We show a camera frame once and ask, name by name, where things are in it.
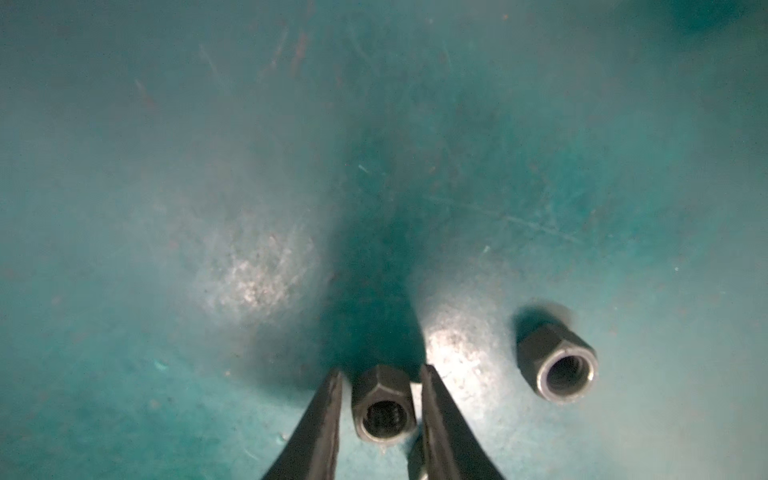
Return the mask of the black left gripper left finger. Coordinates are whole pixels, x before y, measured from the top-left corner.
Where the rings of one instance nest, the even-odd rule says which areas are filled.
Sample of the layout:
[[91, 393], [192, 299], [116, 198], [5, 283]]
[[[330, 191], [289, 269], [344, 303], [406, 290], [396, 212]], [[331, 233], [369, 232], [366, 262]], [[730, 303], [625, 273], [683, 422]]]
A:
[[264, 480], [333, 480], [339, 451], [344, 376], [331, 369]]

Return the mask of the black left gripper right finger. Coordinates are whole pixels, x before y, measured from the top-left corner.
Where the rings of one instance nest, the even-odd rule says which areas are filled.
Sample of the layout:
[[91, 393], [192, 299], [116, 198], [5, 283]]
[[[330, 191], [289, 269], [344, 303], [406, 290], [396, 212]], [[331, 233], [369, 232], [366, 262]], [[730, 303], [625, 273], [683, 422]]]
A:
[[423, 456], [429, 479], [503, 479], [433, 365], [420, 369]]

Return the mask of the black nut single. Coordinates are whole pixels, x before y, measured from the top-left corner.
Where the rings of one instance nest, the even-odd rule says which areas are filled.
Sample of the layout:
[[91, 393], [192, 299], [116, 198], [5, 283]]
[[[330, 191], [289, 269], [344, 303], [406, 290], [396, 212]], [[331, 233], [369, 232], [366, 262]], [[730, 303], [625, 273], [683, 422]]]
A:
[[517, 344], [517, 365], [538, 396], [557, 404], [583, 397], [598, 373], [594, 349], [555, 323], [540, 325]]

